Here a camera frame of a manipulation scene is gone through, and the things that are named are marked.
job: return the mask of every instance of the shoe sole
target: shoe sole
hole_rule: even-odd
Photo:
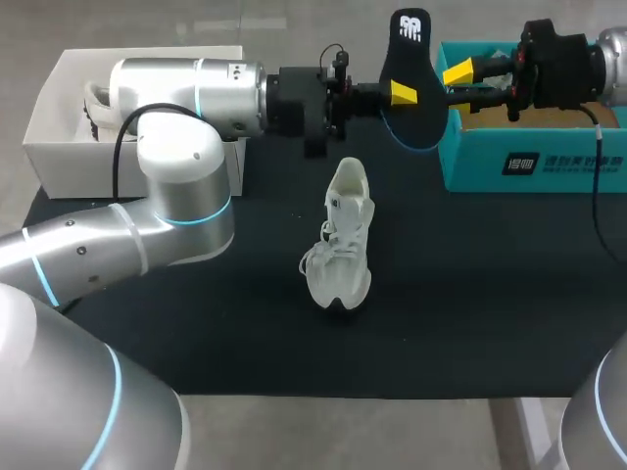
[[[363,301],[365,301],[365,298],[370,290],[371,281],[372,274],[370,273],[370,270],[367,269],[365,271],[365,277],[362,281],[362,286],[360,288],[360,294],[358,295],[359,301],[354,307],[346,308],[342,300],[336,297],[335,299],[333,299],[333,301],[331,301],[331,304],[329,304],[327,308],[324,308],[324,310],[330,313],[338,314],[355,313],[358,310],[361,310],[361,307],[363,306]]]

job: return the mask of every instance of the cardboard box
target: cardboard box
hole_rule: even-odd
[[[111,198],[113,142],[97,142],[83,112],[83,87],[108,86],[114,64],[130,57],[243,59],[241,46],[72,49],[44,83],[24,137],[24,149],[49,198]],[[246,141],[224,143],[231,193],[241,196]],[[144,197],[136,144],[121,148],[120,196]]]
[[[470,56],[509,52],[515,43],[445,42],[436,72]],[[589,108],[603,127],[600,191],[627,192],[627,109]],[[530,109],[509,122],[505,106],[471,115],[449,111],[439,145],[445,185],[453,192],[590,193],[596,134],[581,112]]]

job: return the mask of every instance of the box logo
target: box logo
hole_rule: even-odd
[[[507,156],[503,167],[505,176],[530,176],[533,174],[540,154],[537,152],[515,152]]]

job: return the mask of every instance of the white shoe box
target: white shoe box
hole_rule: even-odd
[[[109,86],[113,66],[131,57],[243,59],[241,46],[71,49],[64,51],[41,88],[24,137],[24,149],[51,199],[111,198],[114,142],[91,135],[83,111],[87,81]],[[241,196],[246,140],[224,143],[233,196]],[[147,196],[135,142],[121,147],[120,196]]]

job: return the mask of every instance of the black shoe insole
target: black shoe insole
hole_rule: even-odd
[[[431,65],[430,43],[431,18],[426,11],[406,8],[392,15],[379,82],[394,80],[415,89],[418,106],[394,106],[383,116],[397,139],[416,150],[438,145],[449,118],[446,90]]]

